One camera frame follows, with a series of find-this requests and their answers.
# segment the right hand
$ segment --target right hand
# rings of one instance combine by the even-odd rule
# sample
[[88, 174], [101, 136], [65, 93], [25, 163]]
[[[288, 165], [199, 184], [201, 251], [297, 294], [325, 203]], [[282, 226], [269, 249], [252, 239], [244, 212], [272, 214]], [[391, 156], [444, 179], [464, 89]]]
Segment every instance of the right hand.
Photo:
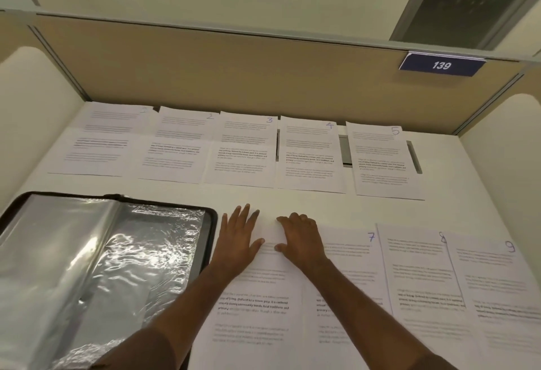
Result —
[[289, 217], [279, 216], [276, 220], [283, 227], [287, 244], [279, 243], [274, 246], [274, 250], [283, 253], [311, 279], [319, 268], [329, 262], [315, 220], [297, 213], [292, 213]]

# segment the cubicle partition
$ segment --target cubicle partition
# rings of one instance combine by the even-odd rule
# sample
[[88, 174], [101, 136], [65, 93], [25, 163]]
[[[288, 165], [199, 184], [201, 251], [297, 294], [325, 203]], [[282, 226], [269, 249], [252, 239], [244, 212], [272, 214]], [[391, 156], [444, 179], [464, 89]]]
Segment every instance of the cubicle partition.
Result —
[[9, 43], [2, 45], [2, 58], [20, 45], [45, 48], [79, 93], [102, 102], [453, 134], [467, 130], [474, 115], [481, 118], [488, 101], [535, 95], [531, 89], [538, 86], [534, 62], [492, 54], [473, 77], [400, 71], [407, 44], [331, 43], [27, 12], [8, 12], [1, 23], [16, 31], [3, 36]]

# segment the left hand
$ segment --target left hand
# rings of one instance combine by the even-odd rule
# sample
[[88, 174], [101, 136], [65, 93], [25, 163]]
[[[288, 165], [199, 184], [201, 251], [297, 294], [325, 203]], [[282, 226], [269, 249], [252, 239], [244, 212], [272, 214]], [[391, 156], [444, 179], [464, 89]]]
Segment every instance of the left hand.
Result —
[[250, 205], [247, 204], [242, 212], [241, 207], [237, 206], [229, 220], [227, 220], [227, 213], [222, 216], [220, 236], [209, 267], [214, 267], [228, 282], [240, 275], [252, 263], [259, 248], [265, 243], [265, 239], [261, 238], [250, 246], [250, 238], [259, 210], [253, 212], [247, 220], [249, 211]]

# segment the desk surface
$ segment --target desk surface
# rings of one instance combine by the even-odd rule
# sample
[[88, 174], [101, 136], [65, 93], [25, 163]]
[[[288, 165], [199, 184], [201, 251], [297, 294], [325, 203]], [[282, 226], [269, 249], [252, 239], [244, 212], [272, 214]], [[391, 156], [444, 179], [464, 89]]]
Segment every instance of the desk surface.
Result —
[[306, 213], [319, 224], [372, 228], [375, 223], [423, 226], [475, 236], [509, 238], [487, 190], [456, 136], [404, 132], [423, 169], [425, 201], [376, 198], [355, 194], [353, 171], [344, 168], [347, 193], [309, 192], [250, 186], [187, 184], [132, 178], [52, 175], [43, 160], [19, 189], [79, 195], [120, 193], [137, 199], [206, 206], [218, 214], [251, 203], [261, 219], [291, 212]]

